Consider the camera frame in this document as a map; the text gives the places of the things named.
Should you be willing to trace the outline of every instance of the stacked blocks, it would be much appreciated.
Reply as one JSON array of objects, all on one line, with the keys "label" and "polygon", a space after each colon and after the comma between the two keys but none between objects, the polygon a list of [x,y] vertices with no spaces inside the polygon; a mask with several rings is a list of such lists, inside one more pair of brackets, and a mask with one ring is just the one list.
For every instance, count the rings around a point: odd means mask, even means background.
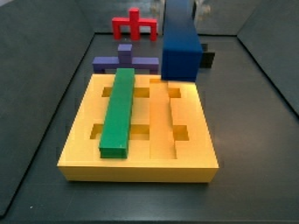
[{"label": "stacked blocks", "polygon": [[106,69],[134,68],[148,69],[150,74],[158,74],[159,59],[132,57],[132,45],[118,46],[118,57],[96,57],[92,62],[94,72],[104,74]]},{"label": "stacked blocks", "polygon": [[163,80],[195,81],[202,53],[190,1],[167,1],[163,26]]},{"label": "stacked blocks", "polygon": [[156,41],[156,19],[140,18],[138,8],[131,8],[128,13],[130,13],[130,18],[127,18],[127,17],[114,17],[112,18],[112,28],[114,28],[115,39],[122,39],[122,34],[120,34],[120,26],[122,25],[130,26],[132,40],[140,39],[139,27],[150,26],[151,27],[151,38],[150,39],[152,41]]},{"label": "stacked blocks", "polygon": [[119,64],[132,64],[132,45],[118,46]]},{"label": "stacked blocks", "polygon": [[135,69],[119,68],[99,144],[102,158],[127,158],[134,87]]},{"label": "stacked blocks", "polygon": [[211,182],[219,164],[197,86],[162,81],[160,75],[135,75],[127,159],[103,158],[99,145],[118,76],[91,77],[58,163],[66,179]]}]

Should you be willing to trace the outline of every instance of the green bar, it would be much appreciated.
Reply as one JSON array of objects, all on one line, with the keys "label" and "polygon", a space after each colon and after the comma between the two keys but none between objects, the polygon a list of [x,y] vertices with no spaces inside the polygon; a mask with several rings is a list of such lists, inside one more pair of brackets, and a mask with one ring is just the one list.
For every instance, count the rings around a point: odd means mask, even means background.
[{"label": "green bar", "polygon": [[135,81],[134,68],[116,70],[99,143],[102,158],[127,158]]}]

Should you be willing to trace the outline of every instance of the red figure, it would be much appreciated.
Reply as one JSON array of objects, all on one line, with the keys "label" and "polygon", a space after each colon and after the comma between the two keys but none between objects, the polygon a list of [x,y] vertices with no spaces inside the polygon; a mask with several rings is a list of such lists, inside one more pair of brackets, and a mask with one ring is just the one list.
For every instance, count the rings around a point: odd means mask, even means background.
[{"label": "red figure", "polygon": [[140,39],[140,26],[150,26],[151,27],[151,40],[156,41],[156,19],[154,18],[140,18],[139,17],[139,9],[131,8],[130,11],[130,18],[127,17],[114,17],[112,18],[112,27],[114,27],[114,36],[115,39],[122,38],[120,33],[120,26],[130,25],[131,30],[131,39],[139,40]]}]

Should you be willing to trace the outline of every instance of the rectangular hole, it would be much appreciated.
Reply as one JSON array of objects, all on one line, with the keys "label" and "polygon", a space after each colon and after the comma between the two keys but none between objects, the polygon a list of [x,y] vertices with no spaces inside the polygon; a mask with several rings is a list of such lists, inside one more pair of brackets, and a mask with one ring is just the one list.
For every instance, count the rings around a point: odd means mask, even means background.
[{"label": "rectangular hole", "polygon": [[172,126],[174,141],[190,141],[187,125]]},{"label": "rectangular hole", "polygon": [[182,90],[178,87],[168,88],[170,98],[182,98]]},{"label": "rectangular hole", "polygon": [[104,87],[102,97],[110,97],[112,93],[112,87]]},{"label": "rectangular hole", "polygon": [[135,87],[136,98],[150,98],[150,87]]},{"label": "rectangular hole", "polygon": [[150,140],[150,125],[131,124],[130,140]]},{"label": "rectangular hole", "polygon": [[102,124],[102,123],[94,124],[92,131],[90,134],[90,139],[99,139],[99,135],[103,132],[103,126],[104,126],[104,124]]}]

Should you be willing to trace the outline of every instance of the yellow tray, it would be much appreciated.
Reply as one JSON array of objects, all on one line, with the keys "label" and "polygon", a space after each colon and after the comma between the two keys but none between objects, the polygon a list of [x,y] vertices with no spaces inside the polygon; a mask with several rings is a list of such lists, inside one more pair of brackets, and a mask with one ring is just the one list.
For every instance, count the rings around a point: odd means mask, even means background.
[{"label": "yellow tray", "polygon": [[160,75],[135,76],[128,158],[100,158],[114,80],[114,74],[92,74],[58,163],[66,179],[211,182],[219,163],[195,84]]}]

